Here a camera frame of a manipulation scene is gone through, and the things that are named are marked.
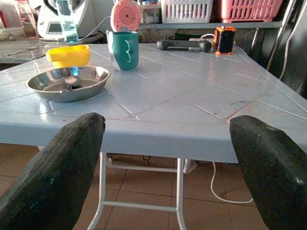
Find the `pink object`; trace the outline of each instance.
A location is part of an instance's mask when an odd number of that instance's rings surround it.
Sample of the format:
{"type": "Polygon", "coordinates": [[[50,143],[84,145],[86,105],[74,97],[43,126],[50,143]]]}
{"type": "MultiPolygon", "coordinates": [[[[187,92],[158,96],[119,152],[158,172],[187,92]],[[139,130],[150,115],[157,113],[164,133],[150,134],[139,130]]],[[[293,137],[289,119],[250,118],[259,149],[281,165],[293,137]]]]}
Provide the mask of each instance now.
{"type": "Polygon", "coordinates": [[[0,11],[0,18],[1,18],[1,21],[2,21],[2,23],[3,23],[4,28],[6,28],[7,26],[6,26],[6,23],[5,23],[5,20],[4,20],[4,16],[3,16],[3,12],[2,12],[2,11],[0,11]]]}
{"type": "Polygon", "coordinates": [[[139,6],[131,0],[116,3],[111,12],[113,31],[137,31],[141,21],[139,6]]]}
{"type": "Polygon", "coordinates": [[[242,21],[271,22],[283,0],[220,0],[223,23],[242,21]]]}

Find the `metal table leg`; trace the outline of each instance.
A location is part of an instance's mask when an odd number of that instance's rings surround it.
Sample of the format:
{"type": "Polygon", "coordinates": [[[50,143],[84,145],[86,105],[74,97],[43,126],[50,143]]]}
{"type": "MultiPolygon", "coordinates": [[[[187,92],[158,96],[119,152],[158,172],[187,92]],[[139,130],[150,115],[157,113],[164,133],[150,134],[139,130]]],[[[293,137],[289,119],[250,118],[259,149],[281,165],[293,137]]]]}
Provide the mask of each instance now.
{"type": "Polygon", "coordinates": [[[105,201],[105,195],[106,195],[106,153],[101,152],[99,154],[100,157],[100,168],[99,168],[99,202],[98,202],[98,208],[95,213],[95,216],[87,228],[87,230],[94,230],[100,217],[102,214],[102,210],[104,208],[104,201],[105,201]]]}
{"type": "Polygon", "coordinates": [[[182,201],[183,201],[183,166],[184,159],[177,159],[177,195],[176,195],[176,212],[178,224],[181,230],[186,230],[186,225],[183,219],[182,213],[182,201]]]}
{"type": "MultiPolygon", "coordinates": [[[[105,190],[106,190],[106,165],[110,164],[109,160],[106,157],[106,153],[100,153],[100,178],[99,178],[99,203],[96,214],[87,228],[87,230],[94,230],[97,225],[104,205],[110,206],[119,206],[119,207],[133,207],[133,208],[143,208],[150,210],[160,210],[168,212],[176,212],[177,219],[179,223],[180,230],[187,230],[182,213],[182,200],[183,200],[183,168],[184,168],[184,159],[177,159],[177,197],[176,197],[176,207],[165,207],[165,206],[156,206],[156,205],[145,205],[145,204],[134,204],[134,203],[125,203],[119,201],[106,201],[105,200],[105,190]]],[[[135,170],[146,170],[145,167],[131,166],[129,169],[135,170]]],[[[163,168],[158,168],[159,172],[163,172],[163,168]]],[[[165,169],[165,172],[172,172],[170,169],[165,169]]]]}

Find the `gray countertop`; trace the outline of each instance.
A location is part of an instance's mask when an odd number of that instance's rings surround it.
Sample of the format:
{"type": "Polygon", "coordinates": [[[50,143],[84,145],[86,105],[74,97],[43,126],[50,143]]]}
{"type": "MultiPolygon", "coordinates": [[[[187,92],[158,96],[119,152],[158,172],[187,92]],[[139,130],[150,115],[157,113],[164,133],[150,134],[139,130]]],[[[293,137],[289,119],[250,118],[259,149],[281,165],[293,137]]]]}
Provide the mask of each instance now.
{"type": "MultiPolygon", "coordinates": [[[[104,38],[103,34],[98,34],[95,36],[88,37],[82,40],[82,44],[89,44],[99,39],[104,38]]],[[[14,41],[3,41],[0,42],[0,64],[21,64],[28,61],[35,60],[45,56],[45,53],[52,48],[66,46],[65,42],[47,42],[44,40],[38,40],[36,38],[32,39],[19,39],[14,41]],[[6,54],[16,52],[21,49],[25,49],[33,46],[38,42],[36,49],[27,50],[19,54],[15,54],[6,57],[6,54]]]]}

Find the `table leg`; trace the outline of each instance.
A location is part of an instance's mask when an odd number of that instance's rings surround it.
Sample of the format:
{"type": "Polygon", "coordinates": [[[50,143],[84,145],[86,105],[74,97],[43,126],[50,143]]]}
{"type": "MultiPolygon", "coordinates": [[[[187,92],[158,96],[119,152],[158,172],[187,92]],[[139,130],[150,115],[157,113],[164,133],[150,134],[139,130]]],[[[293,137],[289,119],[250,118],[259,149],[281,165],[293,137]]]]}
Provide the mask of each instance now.
{"type": "Polygon", "coordinates": [[[100,169],[99,169],[99,203],[98,208],[96,211],[96,214],[90,224],[90,226],[87,228],[87,230],[94,230],[100,217],[102,214],[102,210],[104,208],[104,201],[105,201],[105,195],[106,195],[106,153],[101,152],[100,153],[100,169]]]}
{"type": "Polygon", "coordinates": [[[177,158],[177,195],[176,195],[176,212],[180,230],[187,230],[183,219],[182,201],[183,201],[183,167],[184,159],[177,158]]]}

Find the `dark gray remote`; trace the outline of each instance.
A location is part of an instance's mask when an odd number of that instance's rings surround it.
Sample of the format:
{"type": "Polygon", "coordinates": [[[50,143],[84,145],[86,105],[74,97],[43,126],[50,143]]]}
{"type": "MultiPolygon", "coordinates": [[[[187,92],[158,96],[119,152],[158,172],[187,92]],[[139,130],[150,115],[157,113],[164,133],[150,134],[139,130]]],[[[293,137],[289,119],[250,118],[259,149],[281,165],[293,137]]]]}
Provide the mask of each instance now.
{"type": "Polygon", "coordinates": [[[204,41],[184,41],[184,40],[161,40],[157,41],[157,47],[160,50],[166,50],[168,47],[194,47],[200,48],[202,52],[208,53],[211,49],[211,43],[204,41]]]}

